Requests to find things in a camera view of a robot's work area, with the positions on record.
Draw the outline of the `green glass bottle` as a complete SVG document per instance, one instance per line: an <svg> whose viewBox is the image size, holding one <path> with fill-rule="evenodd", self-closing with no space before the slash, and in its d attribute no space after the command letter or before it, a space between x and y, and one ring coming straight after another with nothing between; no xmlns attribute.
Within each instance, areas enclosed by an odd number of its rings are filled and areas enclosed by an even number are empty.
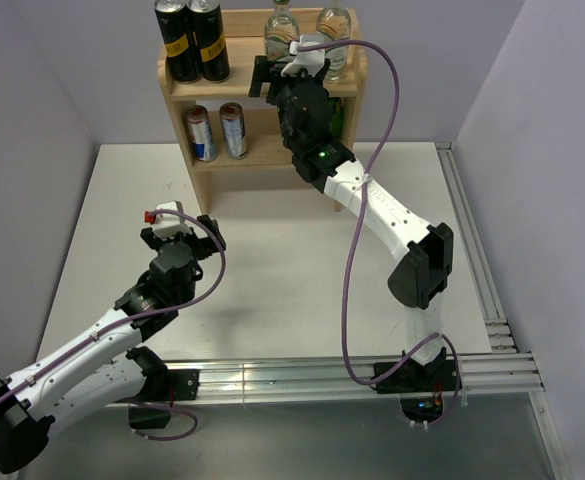
<svg viewBox="0 0 585 480"><path fill-rule="evenodd" d="M340 97L330 97L329 104L332 110L330 131L334 137L341 139L344 125L344 109L342 99Z"/></svg>

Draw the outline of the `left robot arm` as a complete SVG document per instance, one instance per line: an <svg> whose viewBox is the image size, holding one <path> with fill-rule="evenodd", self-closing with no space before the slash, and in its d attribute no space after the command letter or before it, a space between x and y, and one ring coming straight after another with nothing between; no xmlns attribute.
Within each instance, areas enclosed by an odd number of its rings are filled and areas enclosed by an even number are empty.
<svg viewBox="0 0 585 480"><path fill-rule="evenodd" d="M171 209L146 214L143 241L156 256L137 283L86 331L43 359L0 376L0 472L27 466L51 437L119 400L140 402L167 393L167 368L145 347L196 295L201 261L223 255L217 221Z"/></svg>

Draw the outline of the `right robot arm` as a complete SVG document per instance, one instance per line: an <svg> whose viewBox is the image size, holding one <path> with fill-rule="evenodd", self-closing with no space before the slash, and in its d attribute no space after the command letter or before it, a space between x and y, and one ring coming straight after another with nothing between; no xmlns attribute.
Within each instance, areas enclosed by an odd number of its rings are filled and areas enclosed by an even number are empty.
<svg viewBox="0 0 585 480"><path fill-rule="evenodd" d="M252 97L269 86L266 101L277 109L283 146L297 174L361 220L388 248L397 265L387 285L408 314L412 355L400 373L415 389L434 383L446 362L440 336L442 293L452 272L451 228L420 218L372 179L363 164L331 131L332 111L323 86L328 63L285 63L256 56Z"/></svg>

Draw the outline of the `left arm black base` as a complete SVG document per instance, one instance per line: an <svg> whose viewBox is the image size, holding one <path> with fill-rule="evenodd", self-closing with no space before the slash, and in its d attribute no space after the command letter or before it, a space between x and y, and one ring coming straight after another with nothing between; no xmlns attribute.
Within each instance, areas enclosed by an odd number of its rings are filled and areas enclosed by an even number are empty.
<svg viewBox="0 0 585 480"><path fill-rule="evenodd" d="M154 441L176 440L192 434L198 419L178 405L179 401L197 399L200 375L198 369L169 369L165 364L146 368L141 391L131 397L128 407L128 424L138 436ZM176 416L185 416L192 421L183 434L158 435Z"/></svg>

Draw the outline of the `clear bottle green cap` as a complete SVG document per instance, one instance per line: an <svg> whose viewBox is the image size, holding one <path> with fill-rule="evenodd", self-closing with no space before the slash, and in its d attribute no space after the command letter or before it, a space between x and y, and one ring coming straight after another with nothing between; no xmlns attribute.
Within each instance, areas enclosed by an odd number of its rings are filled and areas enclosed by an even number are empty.
<svg viewBox="0 0 585 480"><path fill-rule="evenodd" d="M274 0L273 5L264 27L265 55L269 61L287 61L291 43L300 38L300 28L288 0Z"/></svg>

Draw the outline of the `blue silver energy can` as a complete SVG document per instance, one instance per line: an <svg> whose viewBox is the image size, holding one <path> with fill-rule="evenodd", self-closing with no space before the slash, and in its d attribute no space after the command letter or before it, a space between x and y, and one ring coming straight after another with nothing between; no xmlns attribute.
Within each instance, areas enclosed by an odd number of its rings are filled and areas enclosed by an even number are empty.
<svg viewBox="0 0 585 480"><path fill-rule="evenodd" d="M185 121L196 159L204 163L215 160L217 150L207 109L200 105L192 106L185 112Z"/></svg>

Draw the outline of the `silver can red tab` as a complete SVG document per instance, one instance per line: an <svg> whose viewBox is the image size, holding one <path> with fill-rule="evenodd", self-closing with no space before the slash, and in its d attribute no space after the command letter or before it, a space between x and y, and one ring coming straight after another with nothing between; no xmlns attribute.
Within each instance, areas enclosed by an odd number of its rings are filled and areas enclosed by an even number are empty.
<svg viewBox="0 0 585 480"><path fill-rule="evenodd" d="M242 107L228 102L219 109L219 117L227 155L234 159L247 154L247 140Z"/></svg>

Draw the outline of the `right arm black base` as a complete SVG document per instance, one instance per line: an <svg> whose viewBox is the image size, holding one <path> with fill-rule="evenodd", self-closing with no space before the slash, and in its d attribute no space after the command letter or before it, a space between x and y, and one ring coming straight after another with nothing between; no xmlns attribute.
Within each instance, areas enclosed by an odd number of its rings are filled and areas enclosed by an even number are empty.
<svg viewBox="0 0 585 480"><path fill-rule="evenodd" d="M456 388L456 369L452 360L444 360L436 369L409 360L391 377L373 386L380 394L451 392Z"/></svg>

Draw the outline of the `clear soda bottle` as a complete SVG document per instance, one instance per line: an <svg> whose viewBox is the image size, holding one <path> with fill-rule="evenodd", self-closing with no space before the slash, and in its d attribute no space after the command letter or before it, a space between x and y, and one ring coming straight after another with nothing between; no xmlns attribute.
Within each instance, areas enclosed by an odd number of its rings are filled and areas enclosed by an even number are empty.
<svg viewBox="0 0 585 480"><path fill-rule="evenodd" d="M316 31L324 37L325 43L351 38L351 16L342 0L329 1L322 9L316 21ZM326 49L330 68L326 80L336 82L341 76L348 60L349 46L342 45Z"/></svg>

